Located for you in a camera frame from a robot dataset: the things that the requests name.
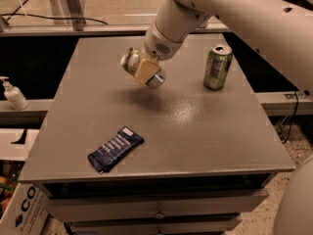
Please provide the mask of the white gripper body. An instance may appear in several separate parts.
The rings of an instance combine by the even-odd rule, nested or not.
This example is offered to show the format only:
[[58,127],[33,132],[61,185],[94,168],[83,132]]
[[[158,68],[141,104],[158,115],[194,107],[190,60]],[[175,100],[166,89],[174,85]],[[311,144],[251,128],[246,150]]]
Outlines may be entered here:
[[147,54],[161,61],[171,59],[182,46],[184,34],[172,26],[159,29],[153,22],[146,32],[144,49]]

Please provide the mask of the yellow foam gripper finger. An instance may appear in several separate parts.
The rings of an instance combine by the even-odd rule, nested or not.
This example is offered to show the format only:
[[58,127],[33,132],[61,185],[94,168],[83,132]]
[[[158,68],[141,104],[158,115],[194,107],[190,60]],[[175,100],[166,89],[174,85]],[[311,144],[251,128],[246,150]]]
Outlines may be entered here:
[[140,85],[146,84],[158,71],[159,65],[144,59],[134,75],[134,81]]

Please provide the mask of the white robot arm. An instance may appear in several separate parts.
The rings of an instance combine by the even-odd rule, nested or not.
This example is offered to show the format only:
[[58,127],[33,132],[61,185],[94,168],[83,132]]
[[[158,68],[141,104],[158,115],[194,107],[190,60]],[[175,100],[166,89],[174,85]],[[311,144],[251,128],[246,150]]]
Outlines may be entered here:
[[[282,0],[165,0],[144,53],[168,60],[210,17],[228,26],[298,89],[313,93],[313,14]],[[280,202],[273,235],[313,235],[313,160],[296,170]]]

